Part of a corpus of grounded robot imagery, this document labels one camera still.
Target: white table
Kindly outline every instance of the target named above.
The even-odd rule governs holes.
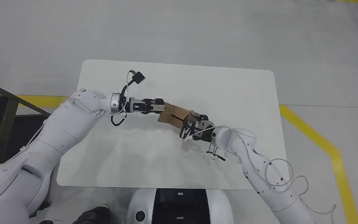
[[[163,98],[206,114],[215,125],[247,128],[258,136],[255,149],[286,159],[274,74],[239,68],[86,60],[78,88],[105,94],[121,91],[128,70],[146,80],[129,95]],[[129,114],[119,127],[103,117],[89,135],[61,159],[59,185],[132,188],[252,189],[240,164],[212,160],[208,144],[183,143],[179,130],[158,115]],[[277,164],[288,178],[286,164]]]

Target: yellow floor line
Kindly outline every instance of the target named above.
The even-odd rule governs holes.
[[[18,97],[34,104],[35,106],[42,108],[57,108],[67,96],[29,96],[18,95]],[[286,118],[293,126],[298,128],[309,139],[316,143],[324,152],[326,152],[330,158],[333,167],[333,172],[336,177],[338,189],[342,199],[343,208],[345,210],[347,224],[357,224],[358,214],[354,203],[354,198],[348,177],[345,171],[345,166],[341,153],[338,148],[331,144],[322,135],[311,128],[304,120],[300,119],[285,105],[280,105],[280,113]]]
[[[331,142],[325,139],[318,132],[316,132],[313,128],[311,128],[304,120],[300,119],[287,106],[280,105],[280,113],[293,126],[299,129],[303,134],[305,134],[309,139],[316,143],[321,149],[324,150],[324,152],[326,152],[330,156],[333,172],[336,177],[336,182],[340,191],[343,208],[345,210],[347,224],[357,224],[358,214],[339,149],[336,148]]]
[[[57,108],[68,96],[30,96],[17,95],[18,97],[40,108]]]
[[[358,0],[338,0],[339,2],[358,3]]]

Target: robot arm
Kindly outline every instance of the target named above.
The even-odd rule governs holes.
[[[214,126],[206,115],[198,115],[193,111],[190,113],[194,118],[183,121],[180,137],[185,141],[192,138],[210,142],[214,148],[224,150],[228,159],[242,164],[245,177],[280,223],[320,223],[297,193],[290,189],[288,181],[272,163],[274,160],[269,160],[254,150],[254,133],[246,129]],[[215,152],[216,150],[207,151],[225,161]]]
[[[162,99],[130,98],[127,101],[125,89],[144,79],[140,72],[130,72],[133,79],[120,94],[105,96],[85,89],[76,91],[44,121],[40,133],[28,146],[0,165],[2,223],[28,222],[29,215],[38,209],[48,193],[54,166],[85,138],[104,114],[164,111]]]

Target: gray floor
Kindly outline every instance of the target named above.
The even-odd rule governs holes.
[[[86,59],[269,69],[279,103],[342,153],[358,203],[358,4],[329,0],[4,0],[0,2],[0,87],[14,94],[70,95]],[[286,151],[320,211],[337,204],[329,157],[282,119]],[[44,218],[71,223],[108,203],[122,218],[133,189],[56,183]],[[250,190],[227,192],[236,223],[277,223]],[[329,223],[329,217],[323,217]]]

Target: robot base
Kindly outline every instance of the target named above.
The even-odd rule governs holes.
[[[222,190],[138,189],[129,204],[126,224],[234,224]]]

